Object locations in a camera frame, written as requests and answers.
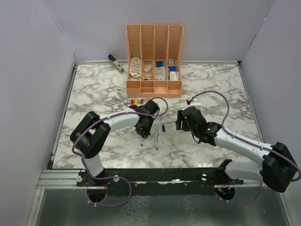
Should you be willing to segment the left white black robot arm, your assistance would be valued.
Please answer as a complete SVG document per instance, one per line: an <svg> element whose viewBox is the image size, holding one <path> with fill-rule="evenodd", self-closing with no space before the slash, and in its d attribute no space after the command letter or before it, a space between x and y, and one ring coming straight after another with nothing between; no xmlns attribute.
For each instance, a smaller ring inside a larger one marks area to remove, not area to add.
<svg viewBox="0 0 301 226"><path fill-rule="evenodd" d="M88 112L70 135L70 140L79 150L79 154L89 171L88 181L98 186L103 182L104 167L101 163L101 151L108 135L126 127L135 127L136 133L148 138L155 115L160 111L157 103L149 100L141 106L131 105L117 114L101 117L95 112Z"/></svg>

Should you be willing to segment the green white pen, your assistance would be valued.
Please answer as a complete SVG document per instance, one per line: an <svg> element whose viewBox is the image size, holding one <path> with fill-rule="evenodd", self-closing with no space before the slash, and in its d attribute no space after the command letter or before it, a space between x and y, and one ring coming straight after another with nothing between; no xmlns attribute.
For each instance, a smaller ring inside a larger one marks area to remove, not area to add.
<svg viewBox="0 0 301 226"><path fill-rule="evenodd" d="M156 151L159 149L159 141L160 141L160 128L158 128L158 132L157 132Z"/></svg>

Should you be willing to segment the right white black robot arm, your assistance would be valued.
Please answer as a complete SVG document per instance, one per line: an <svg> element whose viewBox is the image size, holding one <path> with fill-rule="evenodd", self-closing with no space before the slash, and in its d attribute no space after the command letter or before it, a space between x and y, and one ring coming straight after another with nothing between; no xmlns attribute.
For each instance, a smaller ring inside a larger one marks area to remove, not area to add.
<svg viewBox="0 0 301 226"><path fill-rule="evenodd" d="M200 110L190 106L177 112L176 130L189 131L196 143L226 148L248 159L249 163L230 160L216 172L216 179L227 184L232 179L263 182L283 193L297 173L297 164L287 146L257 142L237 135L216 122L207 122Z"/></svg>

